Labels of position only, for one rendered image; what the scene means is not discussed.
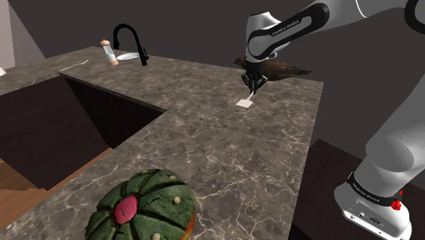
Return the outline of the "green round cactus, pink flower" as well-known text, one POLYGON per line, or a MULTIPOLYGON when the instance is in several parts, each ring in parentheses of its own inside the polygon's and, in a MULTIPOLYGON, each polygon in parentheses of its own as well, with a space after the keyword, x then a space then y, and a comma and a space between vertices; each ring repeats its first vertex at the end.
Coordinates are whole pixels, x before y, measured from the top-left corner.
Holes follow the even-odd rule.
POLYGON ((100 198, 84 240, 191 240, 191 188, 173 171, 143 170, 100 198))

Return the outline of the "black tap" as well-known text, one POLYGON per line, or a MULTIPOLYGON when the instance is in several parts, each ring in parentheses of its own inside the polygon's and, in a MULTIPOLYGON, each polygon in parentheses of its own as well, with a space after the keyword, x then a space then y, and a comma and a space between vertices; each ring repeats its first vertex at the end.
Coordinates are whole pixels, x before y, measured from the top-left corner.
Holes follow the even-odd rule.
POLYGON ((118 50, 120 48, 120 42, 119 42, 118 34, 119 34, 119 31, 121 29, 128 29, 132 32, 133 38, 136 42, 136 46, 137 46, 137 49, 138 49, 138 54, 139 54, 141 64, 143 66, 148 65, 147 61, 149 60, 149 56, 146 53, 146 49, 142 47, 136 30, 128 24, 121 23, 114 28, 113 34, 112 34, 112 36, 113 36, 113 38, 112 38, 113 39, 113 44, 112 44, 113 49, 118 50))

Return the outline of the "brown bird figure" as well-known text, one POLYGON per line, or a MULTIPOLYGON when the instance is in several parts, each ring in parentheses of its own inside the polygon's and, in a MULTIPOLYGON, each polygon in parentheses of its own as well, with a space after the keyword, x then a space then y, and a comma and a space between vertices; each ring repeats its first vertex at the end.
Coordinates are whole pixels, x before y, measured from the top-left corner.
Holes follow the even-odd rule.
POLYGON ((310 73, 310 70, 302 70, 280 61, 265 60, 262 62, 262 74, 269 81, 283 80, 310 73))

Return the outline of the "white spatula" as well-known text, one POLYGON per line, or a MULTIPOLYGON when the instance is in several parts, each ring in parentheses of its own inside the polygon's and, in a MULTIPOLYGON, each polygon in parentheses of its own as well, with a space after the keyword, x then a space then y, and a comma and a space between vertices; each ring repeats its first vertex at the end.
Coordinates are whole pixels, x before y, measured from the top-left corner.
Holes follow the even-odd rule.
POLYGON ((253 102, 251 101, 251 98, 252 97, 253 97, 253 92, 249 95, 248 98, 239 100, 236 103, 236 105, 237 106, 240 106, 240 107, 243 107, 243 108, 248 108, 248 107, 250 107, 253 104, 253 102))

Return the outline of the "silver fork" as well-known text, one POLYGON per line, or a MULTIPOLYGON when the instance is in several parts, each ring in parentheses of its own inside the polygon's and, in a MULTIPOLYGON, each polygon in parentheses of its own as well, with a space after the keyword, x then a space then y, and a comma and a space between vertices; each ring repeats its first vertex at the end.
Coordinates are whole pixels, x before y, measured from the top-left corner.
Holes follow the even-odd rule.
POLYGON ((73 68, 73 67, 78 66, 78 65, 84 65, 84 64, 86 64, 86 63, 88 63, 88 62, 89 62, 89 59, 87 59, 87 60, 85 60, 85 61, 83 61, 83 62, 81 62, 81 63, 76 63, 76 64, 73 64, 73 65, 71 65, 71 66, 69 66, 69 67, 65 67, 65 68, 63 68, 63 69, 59 70, 59 72, 62 72, 62 71, 68 70, 68 69, 73 68))

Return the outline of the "pepper mill with clear body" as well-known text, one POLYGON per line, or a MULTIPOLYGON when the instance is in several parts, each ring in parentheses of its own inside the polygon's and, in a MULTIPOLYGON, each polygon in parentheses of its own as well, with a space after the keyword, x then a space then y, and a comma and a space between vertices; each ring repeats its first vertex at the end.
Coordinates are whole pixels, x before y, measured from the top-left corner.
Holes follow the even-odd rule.
POLYGON ((112 65, 112 66, 118 65, 119 62, 116 59, 115 54, 113 53, 113 50, 112 50, 112 48, 110 46, 110 42, 108 40, 102 40, 100 42, 100 44, 101 44, 101 46, 103 47, 103 49, 105 51, 105 54, 106 54, 106 57, 107 57, 107 60, 108 60, 108 64, 109 65, 112 65))

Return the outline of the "white plate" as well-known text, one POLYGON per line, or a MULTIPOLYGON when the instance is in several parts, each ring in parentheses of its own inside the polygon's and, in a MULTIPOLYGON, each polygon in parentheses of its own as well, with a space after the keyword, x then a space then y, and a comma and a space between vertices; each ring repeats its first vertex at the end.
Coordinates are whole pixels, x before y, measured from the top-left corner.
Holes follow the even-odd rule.
POLYGON ((140 55, 137 52, 128 52, 116 57, 118 61, 127 61, 138 58, 140 55))

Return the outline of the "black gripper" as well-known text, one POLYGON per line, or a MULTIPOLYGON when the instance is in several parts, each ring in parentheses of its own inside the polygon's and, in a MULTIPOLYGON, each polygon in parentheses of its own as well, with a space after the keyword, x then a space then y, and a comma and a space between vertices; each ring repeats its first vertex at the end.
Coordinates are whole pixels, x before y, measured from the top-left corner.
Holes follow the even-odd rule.
POLYGON ((267 78, 263 76, 262 66, 262 62, 247 61, 246 74, 242 74, 241 78, 244 84, 248 86, 250 93, 256 94, 257 90, 267 82, 267 78))

